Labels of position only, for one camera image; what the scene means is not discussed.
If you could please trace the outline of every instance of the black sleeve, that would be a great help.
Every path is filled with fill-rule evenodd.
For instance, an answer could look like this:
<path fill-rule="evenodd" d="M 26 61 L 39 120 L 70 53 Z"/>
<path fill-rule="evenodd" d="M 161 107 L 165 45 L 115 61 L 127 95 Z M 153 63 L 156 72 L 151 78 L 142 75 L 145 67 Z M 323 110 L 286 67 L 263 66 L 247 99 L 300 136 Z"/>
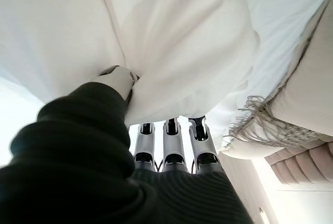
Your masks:
<path fill-rule="evenodd" d="M 154 189 L 128 179 L 125 110 L 101 83 L 45 105 L 0 170 L 0 223 L 160 223 Z"/>

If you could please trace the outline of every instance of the white duvet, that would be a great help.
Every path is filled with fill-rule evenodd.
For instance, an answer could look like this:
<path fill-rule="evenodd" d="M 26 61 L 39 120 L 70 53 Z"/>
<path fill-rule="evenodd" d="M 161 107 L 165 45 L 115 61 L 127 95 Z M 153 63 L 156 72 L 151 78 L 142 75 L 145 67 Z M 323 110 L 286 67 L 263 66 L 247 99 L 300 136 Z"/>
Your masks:
<path fill-rule="evenodd" d="M 248 74 L 258 46 L 245 0 L 1 0 L 0 8 L 0 76 L 47 102 L 124 65 L 140 76 L 128 125 L 206 114 Z"/>

